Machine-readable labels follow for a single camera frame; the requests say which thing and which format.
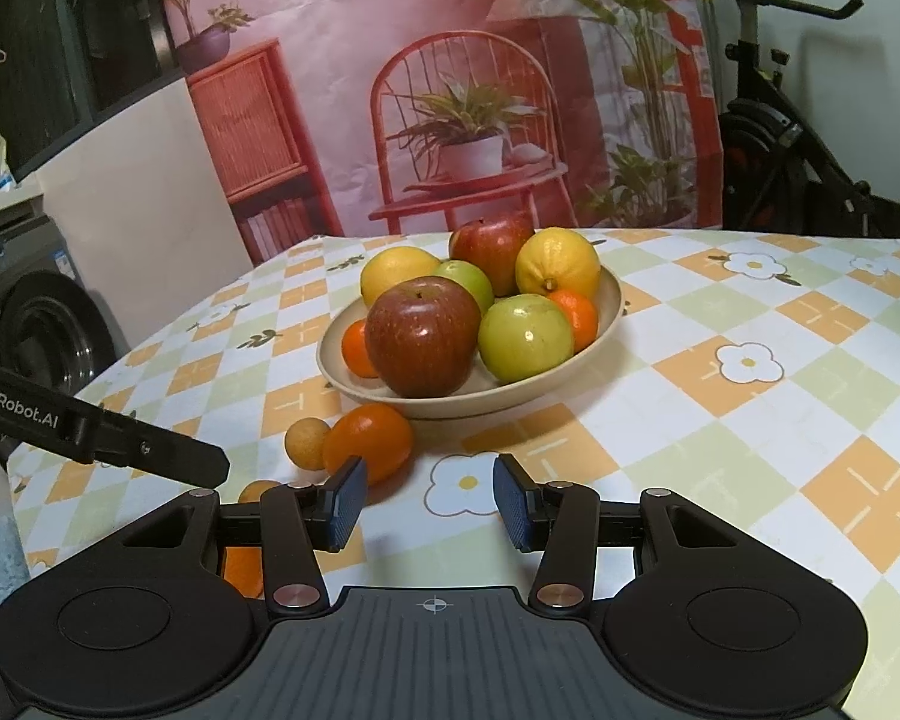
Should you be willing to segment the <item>pink printed backdrop cloth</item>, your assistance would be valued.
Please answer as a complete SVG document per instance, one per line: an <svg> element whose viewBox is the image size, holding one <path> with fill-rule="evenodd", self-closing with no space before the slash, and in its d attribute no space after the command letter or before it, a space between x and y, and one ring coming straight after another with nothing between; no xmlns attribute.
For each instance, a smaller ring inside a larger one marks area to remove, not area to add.
<svg viewBox="0 0 900 720"><path fill-rule="evenodd" d="M724 153L696 0L164 0L178 52L281 49L351 234L530 205L712 227Z"/></svg>

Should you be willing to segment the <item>small tan longan fruit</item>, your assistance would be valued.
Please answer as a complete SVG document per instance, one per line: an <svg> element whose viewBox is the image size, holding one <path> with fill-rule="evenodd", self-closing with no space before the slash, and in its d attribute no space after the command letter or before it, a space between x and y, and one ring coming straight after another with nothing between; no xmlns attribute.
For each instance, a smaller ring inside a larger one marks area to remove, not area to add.
<svg viewBox="0 0 900 720"><path fill-rule="evenodd" d="M321 472L325 468L323 445L328 434L329 426L322 419L297 419L284 434L287 458L306 472Z"/></svg>

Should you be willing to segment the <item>bright red apple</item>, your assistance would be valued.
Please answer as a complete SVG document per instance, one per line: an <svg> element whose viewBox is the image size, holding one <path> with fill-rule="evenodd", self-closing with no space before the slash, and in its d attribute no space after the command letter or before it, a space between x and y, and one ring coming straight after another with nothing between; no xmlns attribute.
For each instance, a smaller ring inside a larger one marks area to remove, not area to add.
<svg viewBox="0 0 900 720"><path fill-rule="evenodd" d="M452 232L448 255L476 265L489 278L494 296L507 298L517 292L518 252L533 234L532 218L523 211L486 216Z"/></svg>

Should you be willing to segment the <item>round yellow orange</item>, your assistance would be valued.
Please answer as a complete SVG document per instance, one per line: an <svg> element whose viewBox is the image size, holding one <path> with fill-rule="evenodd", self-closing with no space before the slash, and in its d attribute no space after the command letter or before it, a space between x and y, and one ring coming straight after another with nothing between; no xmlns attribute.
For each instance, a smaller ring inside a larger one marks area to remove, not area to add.
<svg viewBox="0 0 900 720"><path fill-rule="evenodd" d="M427 250L400 245L382 250L361 271L361 296L365 307L372 307L388 289L413 278L429 277L440 259Z"/></svg>

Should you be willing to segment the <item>dark red apple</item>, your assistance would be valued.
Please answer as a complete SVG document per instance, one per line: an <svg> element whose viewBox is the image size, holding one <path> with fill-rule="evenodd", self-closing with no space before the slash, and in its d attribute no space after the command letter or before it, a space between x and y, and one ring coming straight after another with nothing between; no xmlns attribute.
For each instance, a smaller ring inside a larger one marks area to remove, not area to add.
<svg viewBox="0 0 900 720"><path fill-rule="evenodd" d="M444 277L403 281L368 309L368 357L398 397L447 397L470 375L480 323L478 303L458 283Z"/></svg>

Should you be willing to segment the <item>large green apple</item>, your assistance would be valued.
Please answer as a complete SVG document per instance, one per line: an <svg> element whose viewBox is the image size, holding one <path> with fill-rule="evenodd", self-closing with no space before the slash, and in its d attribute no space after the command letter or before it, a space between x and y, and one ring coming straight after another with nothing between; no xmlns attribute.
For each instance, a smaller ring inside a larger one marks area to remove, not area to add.
<svg viewBox="0 0 900 720"><path fill-rule="evenodd" d="M543 374L574 355L574 335L562 310L538 294L494 302L478 333L482 364L497 382Z"/></svg>

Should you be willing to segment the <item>small green apple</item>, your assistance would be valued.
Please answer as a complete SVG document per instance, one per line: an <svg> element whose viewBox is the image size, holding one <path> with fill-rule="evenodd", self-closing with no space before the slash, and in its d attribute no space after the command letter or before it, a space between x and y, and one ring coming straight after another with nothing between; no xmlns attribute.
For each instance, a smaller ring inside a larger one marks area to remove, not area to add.
<svg viewBox="0 0 900 720"><path fill-rule="evenodd" d="M486 314L494 304L494 288L486 273L466 260L444 260L434 270L434 277L447 278L466 289L476 301L479 310Z"/></svg>

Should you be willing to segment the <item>beige round plate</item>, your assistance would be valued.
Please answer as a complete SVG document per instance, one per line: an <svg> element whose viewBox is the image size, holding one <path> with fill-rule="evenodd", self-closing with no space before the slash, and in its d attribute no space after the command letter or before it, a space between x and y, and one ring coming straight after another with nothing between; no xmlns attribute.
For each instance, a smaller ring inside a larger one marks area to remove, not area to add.
<svg viewBox="0 0 900 720"><path fill-rule="evenodd" d="M624 309L624 293L619 278L606 266L601 268L600 286L596 294L598 309L598 337L589 348L548 372L521 382L502 385L494 380L481 359L476 359L463 387L448 397L403 398L393 394L379 379L359 379L351 374L341 353L344 330L352 322L363 319L367 309L361 298L329 322L317 346L317 364L331 387L357 403L386 403L401 411L409 419L455 419L490 415L509 410L535 398L543 397L567 383L583 379L585 372L599 362L610 359L614 326Z"/></svg>

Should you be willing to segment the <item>washing machine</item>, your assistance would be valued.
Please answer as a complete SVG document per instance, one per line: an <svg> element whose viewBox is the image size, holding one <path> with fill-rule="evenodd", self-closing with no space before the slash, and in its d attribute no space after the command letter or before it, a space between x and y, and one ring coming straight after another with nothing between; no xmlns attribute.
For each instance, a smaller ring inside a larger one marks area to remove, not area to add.
<svg viewBox="0 0 900 720"><path fill-rule="evenodd" d="M116 362L122 344L43 195L0 193L0 366L75 395Z"/></svg>

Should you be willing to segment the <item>checkered floral tablecloth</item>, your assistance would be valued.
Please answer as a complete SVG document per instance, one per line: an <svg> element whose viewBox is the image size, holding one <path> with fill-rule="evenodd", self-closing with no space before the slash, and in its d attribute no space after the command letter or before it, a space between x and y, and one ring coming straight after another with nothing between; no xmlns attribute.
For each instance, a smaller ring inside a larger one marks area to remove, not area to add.
<svg viewBox="0 0 900 720"><path fill-rule="evenodd" d="M409 419L326 611L222 577L301 418L357 403L317 364L364 265L437 234L294 245L80 400L217 445L198 488L23 447L32 577L0 606L17 718L900 718L900 241L590 231L622 283L610 359L509 410ZM494 460L600 496L587 611L533 611Z"/></svg>

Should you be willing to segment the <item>orange tangerine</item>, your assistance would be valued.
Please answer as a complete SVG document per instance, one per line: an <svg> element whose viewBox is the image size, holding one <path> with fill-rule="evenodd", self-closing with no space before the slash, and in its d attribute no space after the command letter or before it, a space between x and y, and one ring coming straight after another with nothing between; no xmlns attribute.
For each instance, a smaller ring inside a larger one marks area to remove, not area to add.
<svg viewBox="0 0 900 720"><path fill-rule="evenodd" d="M383 403L366 403L329 429L322 460L328 473L336 473L351 457L362 458L368 486L377 486L400 471L413 447L413 427L400 411Z"/></svg>
<svg viewBox="0 0 900 720"><path fill-rule="evenodd" d="M559 307L571 326L574 353L580 353L598 337L600 316L592 301L572 289L556 289L549 299Z"/></svg>
<svg viewBox="0 0 900 720"><path fill-rule="evenodd" d="M365 320L356 320L344 330L341 338L341 356L353 376L361 379L376 379L379 372L372 364L365 341Z"/></svg>
<svg viewBox="0 0 900 720"><path fill-rule="evenodd" d="M268 489L279 486L279 481L257 479L247 484L238 495L240 504L258 502ZM224 553L222 577L245 598L263 596L263 558L260 546L227 546Z"/></svg>

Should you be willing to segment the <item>yellow lemon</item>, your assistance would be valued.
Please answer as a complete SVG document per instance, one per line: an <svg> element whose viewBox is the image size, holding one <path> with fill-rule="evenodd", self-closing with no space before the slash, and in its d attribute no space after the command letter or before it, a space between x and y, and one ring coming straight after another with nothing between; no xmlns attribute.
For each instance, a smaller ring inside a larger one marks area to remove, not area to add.
<svg viewBox="0 0 900 720"><path fill-rule="evenodd" d="M546 227L521 246L515 260L520 293L548 296L569 289L593 299L600 284L601 263L593 245L567 227Z"/></svg>

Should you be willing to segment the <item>black exercise bike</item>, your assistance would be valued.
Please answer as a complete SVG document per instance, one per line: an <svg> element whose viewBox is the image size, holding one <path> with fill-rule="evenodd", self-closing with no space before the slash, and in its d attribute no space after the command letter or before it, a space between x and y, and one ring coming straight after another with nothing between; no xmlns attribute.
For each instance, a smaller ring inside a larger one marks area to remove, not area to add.
<svg viewBox="0 0 900 720"><path fill-rule="evenodd" d="M730 231L900 239L900 0L699 0Z"/></svg>

